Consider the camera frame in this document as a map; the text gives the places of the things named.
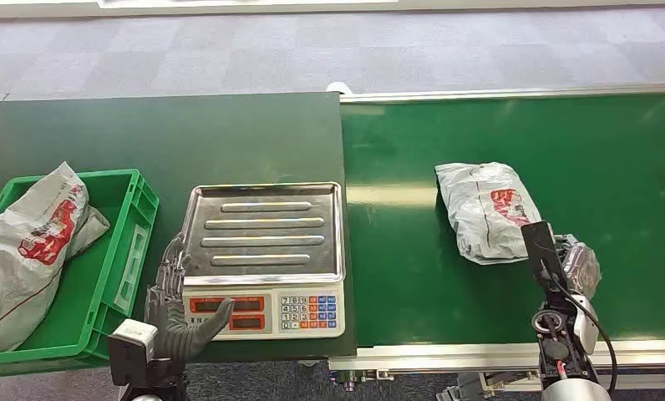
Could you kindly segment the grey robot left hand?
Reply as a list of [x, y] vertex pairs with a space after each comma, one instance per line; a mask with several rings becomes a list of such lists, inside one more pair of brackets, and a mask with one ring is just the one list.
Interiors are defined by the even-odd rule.
[[145, 322], [157, 328], [154, 355], [188, 363], [223, 330], [231, 319], [234, 301], [224, 299], [216, 312], [200, 326], [190, 327], [185, 321], [182, 297], [185, 267], [189, 255], [182, 255], [184, 234], [178, 233], [165, 248], [155, 282], [148, 288], [145, 301]]

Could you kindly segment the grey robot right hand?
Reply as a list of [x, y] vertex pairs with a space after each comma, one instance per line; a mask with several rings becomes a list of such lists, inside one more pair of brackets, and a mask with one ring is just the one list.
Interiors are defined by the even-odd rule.
[[592, 248], [571, 234], [555, 235], [555, 249], [566, 276], [566, 288], [591, 300], [602, 279]]

